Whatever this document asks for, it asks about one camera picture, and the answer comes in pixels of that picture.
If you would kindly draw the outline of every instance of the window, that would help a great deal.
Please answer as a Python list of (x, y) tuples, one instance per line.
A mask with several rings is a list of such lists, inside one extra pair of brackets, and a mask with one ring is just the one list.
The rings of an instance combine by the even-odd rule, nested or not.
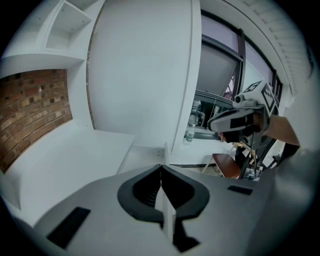
[(246, 41), (245, 42), (245, 73), (242, 91), (251, 84), (265, 80), (272, 85), (272, 70), (260, 54)]
[(201, 16), (201, 27), (200, 66), (186, 133), (195, 124), (196, 139), (218, 140), (217, 134), (207, 130), (207, 122), (232, 108), (243, 59), (238, 54), (238, 35), (234, 31), (205, 15)]
[(202, 15), (201, 29), (203, 35), (215, 39), (228, 46), (235, 52), (238, 52), (237, 34), (230, 28), (209, 17)]
[(224, 96), (232, 82), (237, 65), (237, 59), (207, 43), (202, 43), (196, 89)]
[(210, 118), (232, 108), (241, 90), (265, 80), (279, 105), (282, 84), (263, 53), (241, 29), (201, 10), (202, 45), (192, 110), (185, 134), (195, 124), (195, 139), (219, 140), (207, 130)]

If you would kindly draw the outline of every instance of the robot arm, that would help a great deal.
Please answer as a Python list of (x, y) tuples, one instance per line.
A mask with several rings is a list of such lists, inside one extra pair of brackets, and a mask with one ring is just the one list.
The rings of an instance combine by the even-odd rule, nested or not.
[[(207, 127), (212, 132), (223, 133), (227, 142), (241, 142), (252, 150), (264, 146), (263, 135), (268, 129), (270, 116), (276, 107), (271, 87), (260, 81), (251, 84), (235, 96), (233, 108), (209, 119)], [(262, 117), (262, 129), (253, 125), (254, 114)]]

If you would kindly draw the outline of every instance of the black slot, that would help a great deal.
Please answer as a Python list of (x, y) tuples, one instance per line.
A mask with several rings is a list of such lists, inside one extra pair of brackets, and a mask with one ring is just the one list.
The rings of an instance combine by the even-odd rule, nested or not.
[(87, 218), (90, 210), (75, 208), (48, 236), (47, 238), (55, 245), (65, 249), (82, 223)]
[(247, 187), (243, 187), (243, 186), (236, 186), (236, 185), (231, 185), (228, 187), (228, 190), (232, 190), (241, 194), (245, 194), (245, 195), (251, 195), (252, 193), (252, 189), (251, 188), (247, 188)]

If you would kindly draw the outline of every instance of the window frame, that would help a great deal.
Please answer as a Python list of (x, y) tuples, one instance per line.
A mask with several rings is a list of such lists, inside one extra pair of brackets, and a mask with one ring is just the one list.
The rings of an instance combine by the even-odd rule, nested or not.
[(283, 84), (281, 83), (279, 77), (277, 76), (277, 71), (274, 69), (274, 67), (271, 65), (270, 61), (267, 59), (265, 54), (259, 49), (259, 47), (248, 37), (244, 34), (244, 31), (240, 28), (235, 27), (231, 23), (227, 22), (226, 20), (222, 19), (221, 17), (208, 12), (206, 10), (201, 9), (201, 15), (205, 16), (207, 18), (210, 18), (227, 28), (229, 28), (231, 31), (233, 31), (236, 36), (237, 36), (237, 52), (234, 51), (233, 49), (229, 48), (225, 44), (209, 37), (206, 35), (202, 35), (201, 40), (213, 45), (216, 49), (222, 50), (224, 53), (227, 53), (231, 56), (233, 56), (236, 59), (241, 59), (240, 61), (240, 66), (236, 68), (235, 72), (235, 83), (234, 83), (234, 88), (232, 92), (232, 99), (235, 98), (237, 94), (241, 92), (241, 89), (243, 88), (244, 85), (244, 80), (245, 80), (245, 71), (246, 71), (246, 42), (250, 44), (250, 46), (261, 56), (261, 58), (265, 61), (265, 63), (268, 65), (268, 67), (271, 69), (271, 87), (272, 87), (272, 92), (273, 94), (277, 97), (278, 101), (281, 101), (281, 96), (282, 96), (282, 89), (283, 89)]
[(245, 68), (246, 68), (246, 63), (245, 63), (245, 58), (246, 58), (246, 48), (245, 47), (240, 47), (240, 46), (245, 46), (245, 37), (244, 37), (244, 32), (242, 29), (238, 29), (235, 26), (231, 25), (230, 23), (226, 22), (225, 20), (221, 19), (220, 17), (205, 11), (201, 9), (201, 15), (205, 16), (209, 19), (212, 19), (215, 22), (218, 22), (224, 26), (226, 26), (228, 29), (230, 29), (232, 32), (236, 34), (236, 40), (237, 40), (237, 50), (233, 50), (229, 46), (223, 44), (222, 42), (209, 37), (207, 35), (201, 34), (201, 44), (205, 43), (207, 46), (213, 47), (215, 50), (218, 50), (227, 56), (231, 58), (235, 58), (236, 60), (239, 61), (237, 67), (235, 68), (235, 79), (234, 79), (234, 86), (233, 86), (233, 91), (232, 91), (232, 99), (235, 98), (235, 96), (240, 92), (240, 88), (243, 85), (243, 75), (245, 73)]

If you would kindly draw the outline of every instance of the white ceiling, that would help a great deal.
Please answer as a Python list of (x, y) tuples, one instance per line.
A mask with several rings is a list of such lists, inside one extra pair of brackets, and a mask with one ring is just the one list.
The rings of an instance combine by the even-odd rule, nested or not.
[(287, 75), (298, 90), (310, 74), (310, 64), (303, 34), (287, 13), (272, 0), (242, 0), (270, 30), (286, 60)]

